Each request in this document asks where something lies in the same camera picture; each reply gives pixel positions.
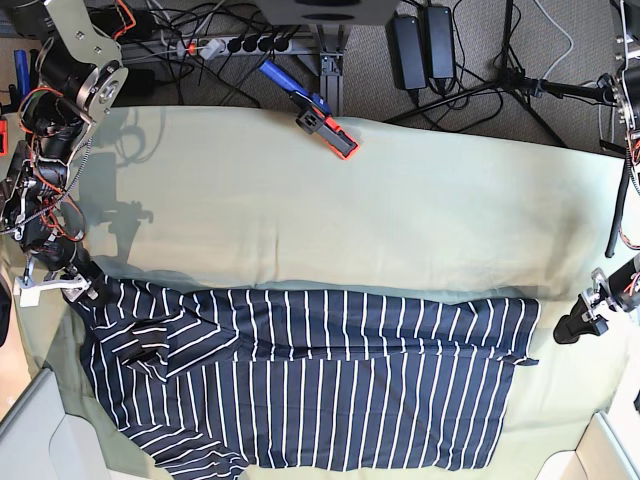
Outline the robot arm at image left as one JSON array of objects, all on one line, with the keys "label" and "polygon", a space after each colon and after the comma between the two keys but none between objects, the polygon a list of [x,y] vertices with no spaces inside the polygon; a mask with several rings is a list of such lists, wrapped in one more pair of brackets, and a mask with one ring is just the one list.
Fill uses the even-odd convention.
[{"label": "robot arm at image left", "polygon": [[[126,2],[113,9],[120,20],[106,31],[96,26],[82,1],[4,1],[1,10],[16,32],[41,49],[38,83],[17,108],[19,141],[1,182],[1,232],[26,257],[13,293],[23,307],[38,305],[45,291],[59,290],[71,302],[96,295],[100,269],[82,241],[86,228],[68,229],[62,204],[89,160],[92,138],[127,79],[119,39],[136,25]],[[82,165],[74,167],[79,157]]]}]

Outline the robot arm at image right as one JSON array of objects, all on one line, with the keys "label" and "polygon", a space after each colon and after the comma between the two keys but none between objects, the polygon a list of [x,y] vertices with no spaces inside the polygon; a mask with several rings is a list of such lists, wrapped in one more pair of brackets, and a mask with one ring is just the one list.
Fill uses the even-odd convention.
[{"label": "robot arm at image right", "polygon": [[[623,232],[622,221],[629,188],[639,189],[639,3],[618,1],[614,8],[615,56],[611,94],[626,128],[624,163],[605,256],[614,254],[618,241],[637,252],[639,246]],[[571,311],[562,316],[553,337],[558,344],[574,344],[583,335],[600,336],[608,330],[612,313],[639,311],[639,257],[634,256],[610,275],[601,269],[591,274],[593,286],[578,295]]]}]

